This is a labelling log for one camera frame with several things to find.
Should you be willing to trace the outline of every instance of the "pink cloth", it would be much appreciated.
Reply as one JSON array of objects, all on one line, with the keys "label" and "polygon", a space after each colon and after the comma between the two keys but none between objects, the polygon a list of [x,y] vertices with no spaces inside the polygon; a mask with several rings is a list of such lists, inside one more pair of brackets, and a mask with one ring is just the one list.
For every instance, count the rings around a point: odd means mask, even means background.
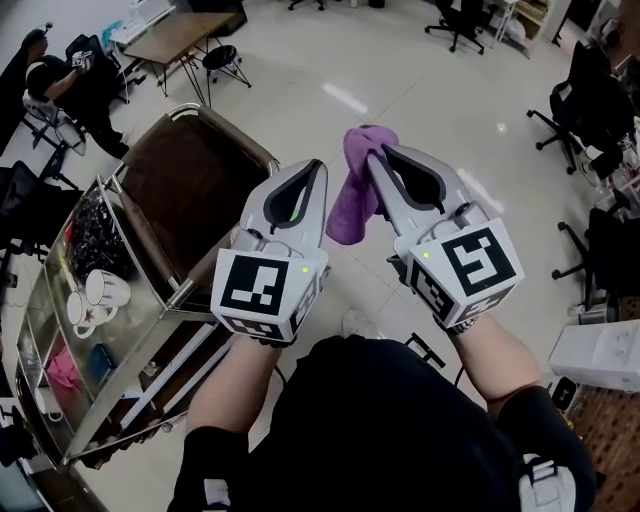
[{"label": "pink cloth", "polygon": [[349,174],[327,220],[327,235],[342,245],[364,239],[367,221],[378,210],[378,197],[367,167],[367,156],[384,156],[382,145],[398,144],[398,136],[384,126],[363,125],[344,136]]},{"label": "pink cloth", "polygon": [[59,383],[67,389],[82,389],[82,385],[76,385],[80,382],[80,374],[67,347],[63,348],[49,363],[47,375],[55,382]]}]

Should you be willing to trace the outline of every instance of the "black shirt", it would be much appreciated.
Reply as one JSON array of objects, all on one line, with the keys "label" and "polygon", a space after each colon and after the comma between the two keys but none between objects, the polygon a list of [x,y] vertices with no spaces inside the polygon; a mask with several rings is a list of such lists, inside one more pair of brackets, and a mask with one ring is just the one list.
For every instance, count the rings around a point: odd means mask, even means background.
[{"label": "black shirt", "polygon": [[[59,82],[65,78],[73,68],[58,57],[53,55],[45,55],[33,64],[39,64],[27,74],[27,89],[29,94],[39,101],[47,102],[49,99],[44,95],[49,87],[55,82]],[[73,103],[72,89],[62,94],[55,100],[55,104],[66,109],[69,103]]]},{"label": "black shirt", "polygon": [[515,394],[494,423],[404,345],[329,338],[298,362],[251,454],[246,435],[187,435],[169,511],[518,511],[527,453],[569,468],[575,511],[589,509],[589,455],[545,389]]}]

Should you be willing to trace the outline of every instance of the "person's arm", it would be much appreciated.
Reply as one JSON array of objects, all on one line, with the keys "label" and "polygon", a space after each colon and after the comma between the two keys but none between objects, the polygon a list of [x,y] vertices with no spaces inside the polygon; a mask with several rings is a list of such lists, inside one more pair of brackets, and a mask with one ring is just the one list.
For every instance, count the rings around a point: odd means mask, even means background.
[{"label": "person's arm", "polygon": [[187,433],[217,427],[246,434],[260,414],[281,349],[237,339],[189,405]]},{"label": "person's arm", "polygon": [[493,418],[514,393],[541,384],[531,351],[489,314],[480,315],[469,330],[452,341]]},{"label": "person's arm", "polygon": [[57,100],[60,96],[62,96],[65,92],[67,92],[73,82],[80,76],[80,72],[76,69],[71,71],[67,76],[65,76],[62,80],[58,80],[57,82],[53,82],[46,91],[44,91],[44,95],[52,101]]}]

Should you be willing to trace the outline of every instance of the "white box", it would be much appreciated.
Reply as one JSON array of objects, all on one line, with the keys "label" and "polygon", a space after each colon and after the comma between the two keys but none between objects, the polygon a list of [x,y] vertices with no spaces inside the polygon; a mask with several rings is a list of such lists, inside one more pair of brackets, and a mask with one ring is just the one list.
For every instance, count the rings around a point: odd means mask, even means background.
[{"label": "white box", "polygon": [[447,328],[496,307],[524,279],[499,218],[413,247],[410,254],[406,283]]},{"label": "white box", "polygon": [[139,2],[131,2],[129,14],[132,20],[146,25],[156,16],[162,14],[169,9],[168,0],[140,0]]},{"label": "white box", "polygon": [[565,327],[549,366],[580,384],[640,391],[640,321]]}]

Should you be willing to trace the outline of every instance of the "person sitting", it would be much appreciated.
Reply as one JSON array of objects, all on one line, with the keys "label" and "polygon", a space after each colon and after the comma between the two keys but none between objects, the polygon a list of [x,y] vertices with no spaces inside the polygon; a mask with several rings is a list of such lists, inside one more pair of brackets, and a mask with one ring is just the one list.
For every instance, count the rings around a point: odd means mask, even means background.
[{"label": "person sitting", "polygon": [[123,134],[116,132],[109,119],[105,94],[90,81],[82,80],[82,71],[53,55],[46,55],[49,43],[43,30],[25,37],[22,51],[27,56],[26,86],[36,100],[53,103],[84,126],[104,151],[118,160],[129,150]]}]

